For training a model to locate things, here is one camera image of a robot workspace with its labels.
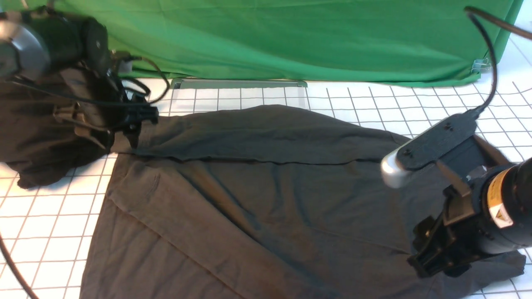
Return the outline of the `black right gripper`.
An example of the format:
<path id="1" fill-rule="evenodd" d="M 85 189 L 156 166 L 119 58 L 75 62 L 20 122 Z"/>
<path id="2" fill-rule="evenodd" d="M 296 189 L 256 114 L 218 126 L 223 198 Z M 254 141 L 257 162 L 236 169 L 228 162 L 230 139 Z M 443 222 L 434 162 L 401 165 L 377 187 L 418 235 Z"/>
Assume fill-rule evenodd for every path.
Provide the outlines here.
<path id="1" fill-rule="evenodd" d="M 412 245 L 416 250 L 407 263 L 419 278 L 443 273 L 459 277 L 474 262 L 490 259 L 493 241 L 486 228 L 488 216 L 484 208 L 484 187 L 473 186 L 467 195 L 453 186 L 444 189 L 443 210 L 437 217 L 428 216 L 414 226 Z"/>

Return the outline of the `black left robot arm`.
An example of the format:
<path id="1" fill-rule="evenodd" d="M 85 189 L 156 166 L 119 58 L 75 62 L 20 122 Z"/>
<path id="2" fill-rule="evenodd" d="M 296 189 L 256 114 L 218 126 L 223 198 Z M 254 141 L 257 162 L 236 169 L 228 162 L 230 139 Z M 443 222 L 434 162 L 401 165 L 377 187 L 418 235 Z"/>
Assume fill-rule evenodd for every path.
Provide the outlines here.
<path id="1" fill-rule="evenodd" d="M 72 101 L 54 117 L 76 125 L 79 135 L 93 131 L 137 132 L 144 121 L 158 122 L 148 102 L 150 89 L 120 77 L 135 61 L 158 66 L 128 51 L 110 50 L 108 31 L 95 18 L 53 8 L 1 13 L 1 79 Z"/>

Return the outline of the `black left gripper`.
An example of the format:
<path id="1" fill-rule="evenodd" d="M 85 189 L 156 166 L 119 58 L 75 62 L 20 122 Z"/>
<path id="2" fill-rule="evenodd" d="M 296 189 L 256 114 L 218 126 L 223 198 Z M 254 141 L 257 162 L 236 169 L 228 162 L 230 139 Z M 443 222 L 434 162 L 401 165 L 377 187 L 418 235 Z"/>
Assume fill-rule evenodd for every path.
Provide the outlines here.
<path id="1" fill-rule="evenodd" d="M 136 131 L 145 120 L 158 122 L 158 108 L 146 100 L 151 91 L 144 83 L 131 76 L 120 78 L 110 68 L 96 69 L 96 76 L 104 87 L 96 106 L 96 131 Z"/>

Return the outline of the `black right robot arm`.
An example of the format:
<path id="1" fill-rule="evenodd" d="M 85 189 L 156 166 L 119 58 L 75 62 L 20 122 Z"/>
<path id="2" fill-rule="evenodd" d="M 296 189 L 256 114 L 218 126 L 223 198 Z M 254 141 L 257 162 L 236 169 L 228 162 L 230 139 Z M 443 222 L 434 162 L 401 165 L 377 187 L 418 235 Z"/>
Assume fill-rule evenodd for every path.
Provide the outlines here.
<path id="1" fill-rule="evenodd" d="M 531 246 L 531 161 L 498 165 L 463 182 L 449 174 L 443 210 L 414 227 L 416 254 L 407 262 L 418 276 L 458 277 L 472 263 Z"/>

